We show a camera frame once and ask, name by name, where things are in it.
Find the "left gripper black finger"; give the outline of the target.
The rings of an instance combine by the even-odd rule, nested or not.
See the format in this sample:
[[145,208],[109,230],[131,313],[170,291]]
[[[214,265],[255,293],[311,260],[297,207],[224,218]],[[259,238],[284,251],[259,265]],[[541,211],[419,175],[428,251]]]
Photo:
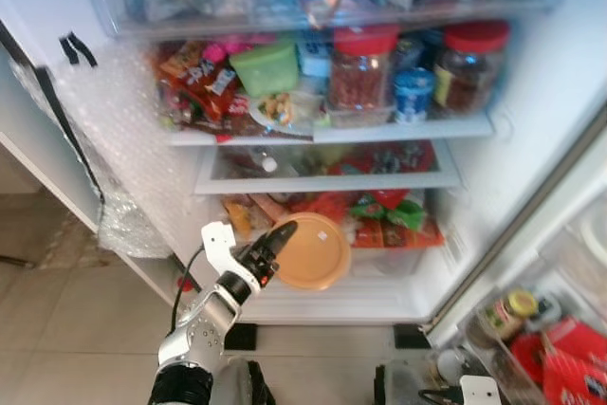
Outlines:
[[286,220],[279,223],[276,228],[270,229],[267,233],[267,258],[270,261],[277,262],[279,253],[285,249],[296,230],[298,230],[298,223],[295,220]]

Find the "clear container with orange lid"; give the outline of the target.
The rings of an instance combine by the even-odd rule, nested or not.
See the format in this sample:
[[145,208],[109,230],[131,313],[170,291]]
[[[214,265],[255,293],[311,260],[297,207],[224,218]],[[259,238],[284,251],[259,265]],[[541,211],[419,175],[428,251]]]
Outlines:
[[298,212],[279,220],[273,235],[282,239],[276,254],[276,279],[286,286],[322,291],[345,278],[352,262],[351,241],[333,219],[316,212]]

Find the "clear shallow fridge drawer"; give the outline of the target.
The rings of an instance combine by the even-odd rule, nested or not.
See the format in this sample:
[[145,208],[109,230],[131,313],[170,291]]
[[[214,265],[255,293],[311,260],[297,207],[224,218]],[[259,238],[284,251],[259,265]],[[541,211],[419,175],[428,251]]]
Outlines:
[[446,141],[353,145],[210,146],[196,195],[459,188]]

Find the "black fridge foot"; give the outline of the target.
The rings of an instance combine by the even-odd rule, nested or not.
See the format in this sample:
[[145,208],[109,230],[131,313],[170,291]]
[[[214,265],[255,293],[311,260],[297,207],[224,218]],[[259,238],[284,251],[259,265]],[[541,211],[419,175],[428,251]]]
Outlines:
[[416,323],[392,325],[392,345],[395,350],[430,350],[431,342],[424,327]]
[[235,323],[226,333],[224,349],[256,350],[259,348],[259,328],[256,323]]

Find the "glass fridge shelf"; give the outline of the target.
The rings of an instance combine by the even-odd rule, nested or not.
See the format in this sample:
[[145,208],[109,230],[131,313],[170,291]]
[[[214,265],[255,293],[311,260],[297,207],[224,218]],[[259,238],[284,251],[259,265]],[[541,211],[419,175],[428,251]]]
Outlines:
[[333,129],[317,128],[309,138],[279,137],[216,137],[196,131],[171,132],[168,141],[173,146],[248,146],[296,144],[385,143],[385,141],[414,139],[481,138],[494,135],[493,123],[486,114],[461,118],[426,120],[418,124],[390,123],[385,126]]

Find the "white fridge door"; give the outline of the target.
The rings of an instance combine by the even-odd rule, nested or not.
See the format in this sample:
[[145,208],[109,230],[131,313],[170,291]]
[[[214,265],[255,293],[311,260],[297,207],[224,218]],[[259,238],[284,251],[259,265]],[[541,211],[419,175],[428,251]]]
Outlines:
[[417,394],[422,404],[461,405],[460,377],[488,376],[460,356],[443,358],[441,371],[434,372],[432,357],[459,341],[469,317],[509,289],[528,289],[539,302],[521,335],[572,315],[607,337],[606,127],[607,114],[595,115],[459,286],[431,332],[436,348],[428,356],[428,386]]

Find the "white fridge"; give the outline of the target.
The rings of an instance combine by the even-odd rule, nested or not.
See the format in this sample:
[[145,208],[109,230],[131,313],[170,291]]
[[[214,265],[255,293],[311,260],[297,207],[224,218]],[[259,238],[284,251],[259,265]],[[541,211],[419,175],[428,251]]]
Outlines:
[[[444,310],[458,297],[459,286],[471,278],[474,266],[485,259],[495,239],[534,195],[561,158],[604,113],[607,96],[607,49],[602,42],[607,27],[607,0],[559,0],[537,13],[507,16],[511,24],[505,62],[488,104],[477,113],[453,115],[431,101],[427,120],[489,115],[494,135],[481,138],[414,139],[446,141],[463,185],[425,190],[428,211],[441,229],[446,244],[426,250],[411,274],[403,278],[356,278],[350,271],[322,291],[286,286],[277,279],[243,310],[246,322],[285,325],[360,325],[361,323],[424,323],[437,325]],[[208,42],[213,60],[247,52],[253,46],[290,38],[298,46],[300,77],[294,89],[322,96],[317,128],[352,129],[395,122],[397,104],[392,80],[403,68],[432,71],[442,49],[442,28],[451,24],[412,28],[399,26],[392,52],[385,107],[376,110],[341,110],[329,101],[333,32],[337,28],[234,33],[190,38],[139,38],[109,35],[91,0],[0,0],[0,45],[11,54],[17,80],[26,86],[36,106],[61,129],[55,141],[61,159],[74,159],[75,170],[52,174],[62,201],[91,226],[100,228],[102,197],[94,172],[88,168],[83,142],[74,135],[57,101],[49,70],[65,62],[58,38],[74,32],[91,48],[108,44],[139,44],[152,50],[153,71],[163,45],[170,42]],[[248,96],[239,83],[225,129],[179,127],[166,115],[171,132],[196,131],[216,137],[309,138],[268,131],[248,114]],[[212,146],[174,146],[196,157],[193,187],[204,150]],[[220,197],[196,195],[208,205],[207,223],[229,223]],[[195,295],[218,276],[199,245],[191,256],[142,259],[121,253],[140,275],[155,283],[164,295]]]

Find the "green and red packet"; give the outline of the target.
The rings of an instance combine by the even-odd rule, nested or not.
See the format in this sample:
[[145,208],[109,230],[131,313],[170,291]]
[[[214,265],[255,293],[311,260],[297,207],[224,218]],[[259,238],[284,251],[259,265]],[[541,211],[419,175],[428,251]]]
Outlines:
[[367,190],[348,210],[355,219],[386,220],[407,229],[421,229],[430,219],[425,190]]

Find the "clear crisper drawer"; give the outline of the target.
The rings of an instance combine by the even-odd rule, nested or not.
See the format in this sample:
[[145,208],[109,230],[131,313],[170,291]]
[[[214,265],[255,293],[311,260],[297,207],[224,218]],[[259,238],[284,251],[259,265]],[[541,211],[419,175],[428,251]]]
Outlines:
[[414,271],[422,253],[446,244],[432,215],[417,230],[386,220],[352,218],[350,207],[363,192],[234,193],[222,195],[220,201],[240,245],[295,212],[316,212],[335,220],[351,241],[352,275],[356,278],[403,278]]

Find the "white bag of snacks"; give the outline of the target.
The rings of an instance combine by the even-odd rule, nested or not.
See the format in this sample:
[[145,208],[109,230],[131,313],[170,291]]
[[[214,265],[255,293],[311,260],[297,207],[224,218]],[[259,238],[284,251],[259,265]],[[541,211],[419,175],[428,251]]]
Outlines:
[[260,126],[282,135],[309,137],[322,107],[322,96],[315,93],[283,92],[251,99],[248,114]]

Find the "green plastic container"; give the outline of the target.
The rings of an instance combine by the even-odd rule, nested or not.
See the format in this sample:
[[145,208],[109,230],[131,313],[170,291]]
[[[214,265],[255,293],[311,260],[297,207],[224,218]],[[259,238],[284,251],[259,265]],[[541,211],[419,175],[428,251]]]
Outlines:
[[290,38],[253,46],[230,55],[229,60],[248,96],[289,92],[299,83],[298,46]]

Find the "red snack packet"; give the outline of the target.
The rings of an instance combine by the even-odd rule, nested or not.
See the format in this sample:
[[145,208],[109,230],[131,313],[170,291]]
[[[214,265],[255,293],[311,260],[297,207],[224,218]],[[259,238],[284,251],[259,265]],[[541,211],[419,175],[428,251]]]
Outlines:
[[166,115],[179,127],[225,129],[237,93],[234,68],[225,58],[207,57],[208,42],[170,42],[161,46],[155,71]]

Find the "bubble wrap sheet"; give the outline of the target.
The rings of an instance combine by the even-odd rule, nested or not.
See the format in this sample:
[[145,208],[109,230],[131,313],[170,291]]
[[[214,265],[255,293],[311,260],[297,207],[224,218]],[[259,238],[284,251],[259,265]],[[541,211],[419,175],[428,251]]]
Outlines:
[[73,66],[65,58],[49,75],[99,185],[102,244],[142,259],[191,256],[208,205],[193,193],[198,158],[168,141],[152,50],[88,48],[99,66]]

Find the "tall jar with red lid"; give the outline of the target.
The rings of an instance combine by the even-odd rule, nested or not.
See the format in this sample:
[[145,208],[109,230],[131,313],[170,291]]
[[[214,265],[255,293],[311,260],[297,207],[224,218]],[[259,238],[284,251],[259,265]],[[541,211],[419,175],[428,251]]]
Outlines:
[[341,110],[385,107],[391,57],[397,46],[396,24],[334,29],[329,101]]

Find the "jar with yellow lid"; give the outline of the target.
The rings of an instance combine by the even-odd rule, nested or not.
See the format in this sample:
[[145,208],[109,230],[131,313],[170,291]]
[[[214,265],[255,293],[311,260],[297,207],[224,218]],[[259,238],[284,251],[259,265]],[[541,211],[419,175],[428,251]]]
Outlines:
[[509,289],[481,311],[481,323],[495,340],[508,341],[522,331],[528,319],[538,313],[537,297],[528,289]]

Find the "wide jar with red lid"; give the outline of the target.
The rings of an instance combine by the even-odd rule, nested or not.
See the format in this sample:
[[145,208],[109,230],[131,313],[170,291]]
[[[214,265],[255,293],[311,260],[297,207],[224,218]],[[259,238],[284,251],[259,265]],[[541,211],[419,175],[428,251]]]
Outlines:
[[442,49],[432,68],[432,100],[446,113],[469,115],[485,107],[497,85],[510,41],[505,20],[464,22],[442,28]]

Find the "red box package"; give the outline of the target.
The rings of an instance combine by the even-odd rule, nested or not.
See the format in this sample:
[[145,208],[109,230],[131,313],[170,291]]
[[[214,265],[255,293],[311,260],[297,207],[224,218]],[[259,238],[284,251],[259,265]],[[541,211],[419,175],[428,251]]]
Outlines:
[[545,405],[607,405],[607,337],[567,317],[508,345]]

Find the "black tape strips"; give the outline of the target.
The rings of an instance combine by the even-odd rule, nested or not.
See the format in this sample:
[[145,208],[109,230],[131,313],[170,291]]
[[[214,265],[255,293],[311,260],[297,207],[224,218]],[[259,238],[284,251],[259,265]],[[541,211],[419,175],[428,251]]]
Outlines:
[[77,66],[84,62],[88,67],[99,66],[95,54],[74,32],[68,32],[65,36],[58,38],[58,45],[60,45],[69,65]]

